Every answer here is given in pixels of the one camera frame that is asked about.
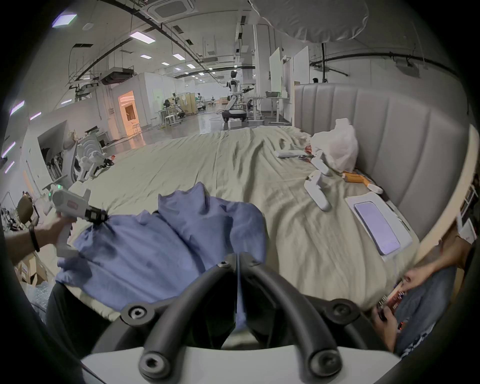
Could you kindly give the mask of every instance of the black wristband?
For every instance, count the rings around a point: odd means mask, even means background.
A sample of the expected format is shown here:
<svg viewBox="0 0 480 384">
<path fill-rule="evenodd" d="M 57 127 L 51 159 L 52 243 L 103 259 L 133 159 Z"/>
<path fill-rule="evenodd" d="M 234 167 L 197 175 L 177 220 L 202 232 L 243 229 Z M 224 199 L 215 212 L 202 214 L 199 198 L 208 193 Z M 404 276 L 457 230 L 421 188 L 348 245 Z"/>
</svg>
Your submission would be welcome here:
<svg viewBox="0 0 480 384">
<path fill-rule="evenodd" d="M 28 231 L 30 232 L 30 237 L 32 238 L 32 243 L 35 251 L 40 252 L 40 247 L 38 246 L 38 242 L 36 241 L 35 227 L 33 226 L 33 224 L 30 224 L 28 226 Z"/>
</svg>

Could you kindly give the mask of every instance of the white controller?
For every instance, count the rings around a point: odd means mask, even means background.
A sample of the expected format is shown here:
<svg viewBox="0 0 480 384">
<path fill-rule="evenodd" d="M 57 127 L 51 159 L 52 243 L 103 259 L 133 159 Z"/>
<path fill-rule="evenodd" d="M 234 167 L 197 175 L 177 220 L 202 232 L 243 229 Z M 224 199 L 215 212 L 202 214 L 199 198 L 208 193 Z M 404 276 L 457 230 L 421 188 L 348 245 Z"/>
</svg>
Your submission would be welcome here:
<svg viewBox="0 0 480 384">
<path fill-rule="evenodd" d="M 307 190 L 310 197 L 316 204 L 320 207 L 322 211 L 328 211 L 331 207 L 330 203 L 327 200 L 327 197 L 320 188 L 320 183 L 322 179 L 321 171 L 313 171 L 310 176 L 305 180 L 303 186 Z"/>
<path fill-rule="evenodd" d="M 274 153 L 275 153 L 275 156 L 279 158 L 298 157 L 300 155 L 307 154 L 305 151 L 294 151 L 294 150 L 286 150 L 286 149 L 281 149 L 279 151 L 275 151 Z"/>
<path fill-rule="evenodd" d="M 323 162 L 320 157 L 313 157 L 310 159 L 312 165 L 317 168 L 320 172 L 322 172 L 325 176 L 330 176 L 330 168 Z"/>
</svg>

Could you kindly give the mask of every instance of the jeans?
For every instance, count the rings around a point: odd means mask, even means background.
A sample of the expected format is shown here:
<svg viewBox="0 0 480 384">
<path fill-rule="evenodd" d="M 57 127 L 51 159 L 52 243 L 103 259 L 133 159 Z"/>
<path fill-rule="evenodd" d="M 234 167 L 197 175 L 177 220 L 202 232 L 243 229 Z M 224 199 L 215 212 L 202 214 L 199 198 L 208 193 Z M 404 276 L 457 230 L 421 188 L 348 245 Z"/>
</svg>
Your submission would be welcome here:
<svg viewBox="0 0 480 384">
<path fill-rule="evenodd" d="M 398 324 L 408 320 L 396 340 L 397 355 L 400 356 L 403 350 L 445 313 L 452 295 L 455 275 L 456 266 L 453 265 L 434 273 L 422 285 L 408 291 L 395 311 Z"/>
</svg>

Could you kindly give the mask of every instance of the stool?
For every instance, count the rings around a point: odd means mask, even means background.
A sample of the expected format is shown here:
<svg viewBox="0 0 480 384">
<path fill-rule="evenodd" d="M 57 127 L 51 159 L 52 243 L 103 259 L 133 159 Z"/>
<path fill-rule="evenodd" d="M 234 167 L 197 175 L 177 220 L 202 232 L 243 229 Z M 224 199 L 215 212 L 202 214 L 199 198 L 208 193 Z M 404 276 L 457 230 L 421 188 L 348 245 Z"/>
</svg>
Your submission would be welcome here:
<svg viewBox="0 0 480 384">
<path fill-rule="evenodd" d="M 177 115 L 168 115 L 165 117 L 165 124 L 175 124 L 177 122 Z"/>
</svg>

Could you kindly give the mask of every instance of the sticker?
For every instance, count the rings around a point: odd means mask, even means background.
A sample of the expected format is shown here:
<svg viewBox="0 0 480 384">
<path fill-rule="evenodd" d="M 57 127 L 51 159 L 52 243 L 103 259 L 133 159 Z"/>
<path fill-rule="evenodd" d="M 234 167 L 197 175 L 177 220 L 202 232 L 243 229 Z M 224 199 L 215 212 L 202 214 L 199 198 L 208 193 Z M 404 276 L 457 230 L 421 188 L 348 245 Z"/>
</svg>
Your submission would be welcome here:
<svg viewBox="0 0 480 384">
<path fill-rule="evenodd" d="M 74 209 L 74 210 L 77 210 L 78 209 L 78 204 L 73 200 L 69 200 L 69 201 L 67 201 L 67 207 L 69 207 L 71 209 Z"/>
</svg>

